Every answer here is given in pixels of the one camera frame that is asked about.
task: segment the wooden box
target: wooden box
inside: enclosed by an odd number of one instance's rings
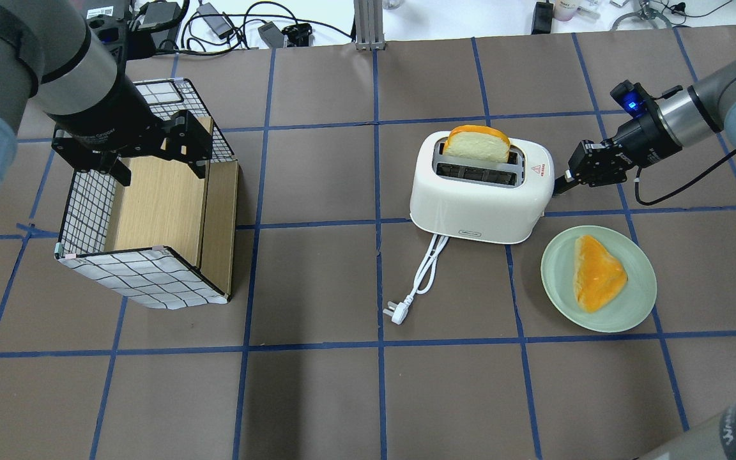
[[[149,88],[141,89],[145,84],[166,84],[159,89],[174,91],[178,100],[152,91],[150,102]],[[162,118],[188,105],[202,122],[210,120],[187,80],[137,85]],[[211,129],[213,160],[205,180],[184,163],[155,157],[124,160],[132,170],[130,187],[99,172],[76,172],[56,259],[152,308],[227,303],[239,167],[220,131]]]

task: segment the grid of blue tape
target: grid of blue tape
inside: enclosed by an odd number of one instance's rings
[[[683,58],[686,61],[687,67],[692,75],[692,78],[697,81],[697,75],[693,69],[689,55],[687,55],[686,48],[684,47],[683,41],[680,37],[677,29],[674,30],[675,38],[677,39],[678,46],[680,46]],[[629,333],[629,334],[611,334],[611,335],[561,335],[560,337],[526,337],[523,331],[523,324],[519,315],[519,301],[515,291],[514,283],[514,267],[511,247],[506,247],[507,266],[508,274],[511,285],[511,295],[514,306],[514,313],[516,318],[517,326],[517,337],[503,337],[503,338],[475,338],[475,339],[445,339],[445,340],[409,340],[409,341],[386,341],[385,331],[383,331],[383,320],[382,314],[382,254],[379,249],[382,245],[382,225],[383,224],[400,224],[401,222],[411,222],[406,218],[382,218],[380,210],[380,126],[381,125],[402,125],[403,123],[435,123],[435,122],[465,122],[465,121],[484,121],[486,125],[490,125],[492,119],[512,119],[512,118],[540,118],[540,117],[558,117],[558,116],[595,116],[598,121],[599,129],[601,129],[602,137],[607,137],[606,129],[604,128],[604,122],[602,122],[602,116],[604,114],[622,114],[622,111],[602,111],[598,107],[598,103],[595,99],[595,93],[590,82],[590,76],[587,71],[587,64],[585,63],[584,57],[581,53],[581,47],[578,43],[578,36],[571,34],[573,43],[575,44],[576,54],[581,65],[581,71],[584,75],[585,84],[587,90],[590,93],[590,99],[593,105],[592,111],[576,111],[576,112],[547,112],[547,113],[529,113],[529,114],[490,114],[488,102],[487,102],[487,90],[485,88],[484,76],[482,72],[482,62],[479,58],[479,49],[476,44],[476,39],[471,38],[470,43],[473,47],[473,57],[476,64],[476,69],[479,75],[479,88],[482,94],[482,103],[484,107],[483,116],[470,116],[470,117],[455,117],[455,118],[432,118],[432,119],[380,119],[380,101],[379,101],[379,72],[377,64],[377,52],[373,52],[373,85],[374,85],[374,117],[371,121],[366,122],[354,122],[354,123],[318,123],[318,125],[283,125],[283,126],[271,126],[271,105],[272,105],[272,87],[274,83],[274,68],[275,68],[275,52],[272,50],[271,61],[269,67],[269,79],[268,79],[268,96],[266,97],[266,116],[263,122],[263,126],[248,127],[248,128],[228,128],[222,129],[224,133],[237,133],[237,132],[263,132],[263,151],[261,156],[260,165],[260,178],[259,187],[257,193],[257,211],[254,225],[240,225],[238,230],[254,230],[254,244],[251,262],[251,272],[249,281],[249,297],[246,306],[246,320],[245,320],[245,335],[243,335],[242,346],[217,346],[217,347],[190,347],[190,348],[165,348],[165,349],[120,349],[119,339],[121,335],[121,328],[123,326],[123,314],[126,311],[127,299],[122,299],[121,307],[119,311],[119,317],[115,326],[114,340],[111,349],[83,349],[83,350],[47,350],[47,351],[21,351],[21,352],[0,352],[0,358],[38,358],[38,357],[62,357],[62,356],[109,356],[110,364],[108,366],[107,374],[105,377],[104,389],[102,394],[102,402],[100,402],[100,408],[98,417],[96,420],[96,429],[93,434],[93,444],[91,445],[90,458],[96,457],[98,442],[100,437],[100,429],[102,428],[102,422],[104,418],[105,408],[110,393],[112,372],[114,369],[115,358],[123,355],[179,355],[179,353],[241,353],[241,367],[240,367],[240,382],[238,389],[238,404],[236,412],[236,422],[234,427],[230,427],[230,430],[234,432],[233,437],[233,458],[236,459],[240,455],[240,437],[242,436],[242,418],[243,403],[245,402],[245,388],[246,388],[246,370],[248,366],[248,355],[249,353],[262,353],[262,352],[274,352],[274,351],[286,351],[286,350],[305,350],[305,349],[362,349],[362,348],[376,348],[378,352],[378,365],[379,365],[379,424],[380,424],[380,448],[381,456],[383,460],[388,457],[388,443],[386,434],[386,423],[385,423],[385,347],[406,347],[406,346],[466,346],[467,344],[518,344],[521,348],[523,374],[526,389],[526,399],[528,399],[528,410],[530,414],[530,422],[532,428],[532,436],[534,442],[535,456],[542,458],[541,455],[541,441],[539,436],[539,425],[537,416],[535,416],[535,404],[532,395],[532,379],[529,367],[528,357],[528,344],[538,343],[561,343],[561,342],[581,342],[581,341],[658,341],[662,348],[663,358],[666,362],[666,369],[669,374],[672,391],[675,396],[675,404],[677,404],[678,415],[680,415],[680,421],[684,430],[689,429],[689,422],[687,421],[686,411],[684,411],[683,402],[680,398],[680,391],[677,385],[677,378],[675,377],[674,367],[671,362],[671,357],[668,352],[666,345],[667,340],[671,339],[685,339],[685,338],[704,338],[704,337],[736,337],[736,330],[727,331],[704,331],[704,332],[665,332],[660,321],[660,317],[657,314],[657,306],[652,309],[652,317],[654,317],[654,323],[656,332],[655,333]],[[176,75],[176,68],[178,67],[178,58],[172,62],[172,74]],[[376,218],[374,220],[363,219],[363,220],[345,220],[345,221],[321,221],[321,222],[283,222],[283,224],[261,224],[261,215],[263,210],[263,186],[266,174],[266,152],[268,151],[268,134],[269,131],[274,130],[286,130],[286,129],[315,129],[315,128],[336,128],[336,127],[350,127],[350,126],[366,126],[372,125],[374,127],[374,194],[376,194]],[[727,145],[721,136],[718,135],[718,143],[724,149],[724,152],[728,152]],[[50,142],[50,139],[21,139],[20,143],[32,143],[32,142]],[[35,213],[38,209],[39,201],[41,200],[44,183],[49,175],[50,167],[52,166],[53,153],[50,152],[47,158],[44,175],[41,183],[39,184],[38,191],[36,193],[33,207],[30,211],[29,218],[35,217]],[[736,167],[731,163],[734,176],[736,177]],[[634,230],[634,224],[632,222],[633,215],[640,215],[640,213],[689,213],[689,212],[713,212],[720,210],[736,210],[736,206],[713,206],[713,207],[695,207],[690,209],[682,208],[652,208],[652,209],[641,209],[632,210],[628,207],[625,195],[622,187],[617,187],[617,193],[622,202],[622,209],[617,210],[587,210],[587,211],[555,211],[547,212],[546,217],[567,217],[567,216],[587,216],[587,215],[624,215],[627,225],[629,226],[631,238],[636,244],[638,239],[636,231]],[[278,346],[252,346],[249,344],[249,337],[251,332],[251,318],[252,318],[252,307],[254,301],[254,283],[257,275],[257,251],[260,230],[266,228],[287,228],[287,227],[325,227],[325,226],[341,226],[341,225],[374,225],[376,227],[376,247],[377,247],[377,260],[376,260],[376,271],[377,271],[377,340],[376,341],[362,341],[362,342],[327,342],[321,344],[278,344]],[[19,269],[24,250],[27,247],[29,240],[35,238],[57,238],[58,234],[41,230],[33,227],[32,225],[17,224],[18,230],[21,230],[23,234],[3,234],[0,235],[0,240],[6,239],[18,239],[21,240],[21,248],[15,260],[11,277],[6,285],[5,293],[0,303],[0,322],[5,311],[6,304],[10,295],[13,280]]]

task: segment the light green plate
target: light green plate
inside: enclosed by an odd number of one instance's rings
[[[592,235],[626,270],[626,286],[597,312],[585,312],[575,300],[575,241]],[[555,308],[575,324],[597,332],[622,332],[639,325],[652,311],[657,280],[649,259],[630,239],[609,228],[581,225],[567,228],[549,242],[541,256],[541,282]]]

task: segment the metal post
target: metal post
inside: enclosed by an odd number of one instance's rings
[[[385,49],[382,32],[382,0],[354,0],[356,49]]]

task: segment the wire mesh panel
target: wire mesh panel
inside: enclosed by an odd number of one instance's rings
[[[180,309],[204,303],[227,303],[195,268],[170,248],[91,254],[59,259],[62,265],[135,302],[156,309]]]
[[[198,118],[210,116],[188,79],[146,80],[136,82],[141,95],[146,99],[152,113],[162,119],[169,119],[176,111],[187,109]],[[212,161],[234,160],[234,152],[229,148],[225,137],[217,126],[212,127]]]
[[[102,252],[110,225],[116,181],[100,172],[76,172],[70,186],[59,244],[64,254]]]
[[[210,116],[192,82],[161,79],[136,82],[152,113],[169,119],[187,109]],[[236,161],[220,129],[212,130],[212,161]],[[226,303],[224,294],[172,248],[153,247],[105,252],[117,183],[108,174],[76,172],[56,245],[62,265],[152,308],[179,309]]]

